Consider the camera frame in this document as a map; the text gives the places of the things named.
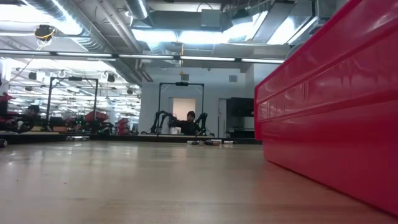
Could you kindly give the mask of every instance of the small object on floor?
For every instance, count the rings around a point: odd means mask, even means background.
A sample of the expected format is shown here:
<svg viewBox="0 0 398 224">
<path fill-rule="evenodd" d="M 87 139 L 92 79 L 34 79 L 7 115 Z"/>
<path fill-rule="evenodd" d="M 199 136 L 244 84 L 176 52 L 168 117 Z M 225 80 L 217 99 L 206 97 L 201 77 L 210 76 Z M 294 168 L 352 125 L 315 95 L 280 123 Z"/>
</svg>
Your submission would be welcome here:
<svg viewBox="0 0 398 224">
<path fill-rule="evenodd" d="M 236 144 L 236 141 L 224 141 L 224 144 Z"/>
<path fill-rule="evenodd" d="M 187 144 L 199 145 L 200 141 L 187 141 Z"/>
<path fill-rule="evenodd" d="M 5 139 L 0 139 L 0 148 L 7 147 L 7 140 Z"/>
<path fill-rule="evenodd" d="M 206 140 L 205 144 L 208 146 L 219 146 L 221 143 L 219 141 Z"/>
<path fill-rule="evenodd" d="M 68 136 L 67 141 L 88 141 L 90 140 L 89 136 Z"/>
</svg>

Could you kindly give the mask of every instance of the white wall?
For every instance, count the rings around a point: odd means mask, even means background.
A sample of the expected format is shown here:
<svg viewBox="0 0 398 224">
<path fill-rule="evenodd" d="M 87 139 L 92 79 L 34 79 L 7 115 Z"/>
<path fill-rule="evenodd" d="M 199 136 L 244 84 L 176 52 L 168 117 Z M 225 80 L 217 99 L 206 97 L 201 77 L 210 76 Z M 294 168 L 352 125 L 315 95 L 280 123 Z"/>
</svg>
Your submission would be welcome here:
<svg viewBox="0 0 398 224">
<path fill-rule="evenodd" d="M 154 115 L 158 107 L 159 82 L 180 82 L 180 68 L 148 68 L 153 83 L 142 84 L 141 114 L 139 117 L 139 131 L 148 131 L 154 122 Z M 190 75 L 190 83 L 205 84 L 204 112 L 208 113 L 206 125 L 208 129 L 217 134 L 218 130 L 218 99 L 231 97 L 246 97 L 245 73 L 238 69 L 214 68 L 208 71 L 202 68 L 184 68 L 184 73 Z M 230 83 L 229 75 L 237 75 L 238 82 Z M 192 86 L 170 86 L 161 97 L 161 109 L 170 111 L 169 98 L 194 98 L 196 100 L 196 111 L 199 116 L 201 105 L 201 94 Z"/>
<path fill-rule="evenodd" d="M 193 111 L 195 114 L 197 114 L 196 99 L 173 98 L 173 114 L 177 117 L 177 119 L 186 119 L 189 111 Z"/>
<path fill-rule="evenodd" d="M 246 72 L 246 84 L 244 87 L 246 98 L 254 98 L 254 87 L 254 65 L 251 65 Z"/>
</svg>

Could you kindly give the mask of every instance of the metal frame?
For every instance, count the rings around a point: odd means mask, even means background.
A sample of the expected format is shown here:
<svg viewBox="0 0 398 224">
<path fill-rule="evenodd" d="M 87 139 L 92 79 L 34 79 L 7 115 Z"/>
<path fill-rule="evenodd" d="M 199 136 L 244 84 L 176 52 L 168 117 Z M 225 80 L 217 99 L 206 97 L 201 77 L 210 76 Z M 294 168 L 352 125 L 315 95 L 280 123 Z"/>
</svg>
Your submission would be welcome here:
<svg viewBox="0 0 398 224">
<path fill-rule="evenodd" d="M 205 84 L 203 83 L 186 83 L 187 85 L 179 85 L 179 82 L 176 83 L 159 83 L 159 102 L 157 106 L 157 111 L 160 112 L 160 97 L 162 93 L 162 85 L 176 85 L 176 86 L 190 86 L 190 85 L 200 85 L 201 86 L 201 113 L 203 113 L 203 108 L 205 107 Z"/>
<path fill-rule="evenodd" d="M 54 80 L 60 80 L 55 86 L 52 85 Z M 68 78 L 59 78 L 59 77 L 51 77 L 50 78 L 50 86 L 49 86 L 49 99 L 47 101 L 47 112 L 45 116 L 45 120 L 47 123 L 50 122 L 50 104 L 51 104 L 51 93 L 52 89 L 55 88 L 62 80 L 69 80 L 69 81 L 83 81 L 83 80 L 92 80 L 95 81 L 95 95 L 94 95 L 94 119 L 96 118 L 96 109 L 97 109 L 97 94 L 98 94 L 98 79 L 97 78 L 80 78 L 80 77 L 68 77 Z"/>
</svg>

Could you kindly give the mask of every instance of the doorway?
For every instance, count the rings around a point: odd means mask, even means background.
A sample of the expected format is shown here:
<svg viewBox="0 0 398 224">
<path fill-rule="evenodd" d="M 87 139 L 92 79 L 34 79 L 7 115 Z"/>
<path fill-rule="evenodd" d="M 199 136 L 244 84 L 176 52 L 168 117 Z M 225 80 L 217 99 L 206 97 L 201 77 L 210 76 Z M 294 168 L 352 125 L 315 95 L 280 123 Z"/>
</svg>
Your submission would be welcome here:
<svg viewBox="0 0 398 224">
<path fill-rule="evenodd" d="M 179 120 L 186 120 L 189 111 L 196 109 L 196 99 L 173 98 L 173 114 Z"/>
</svg>

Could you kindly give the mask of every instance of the wooden floor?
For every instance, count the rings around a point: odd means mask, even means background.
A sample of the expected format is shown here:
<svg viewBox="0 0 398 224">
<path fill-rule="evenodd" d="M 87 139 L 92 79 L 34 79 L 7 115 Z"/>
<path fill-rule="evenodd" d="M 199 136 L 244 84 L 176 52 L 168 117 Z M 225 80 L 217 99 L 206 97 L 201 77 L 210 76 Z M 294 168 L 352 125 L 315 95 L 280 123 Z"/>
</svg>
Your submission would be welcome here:
<svg viewBox="0 0 398 224">
<path fill-rule="evenodd" d="M 261 146 L 60 142 L 0 151 L 0 223 L 398 223 Z"/>
</svg>

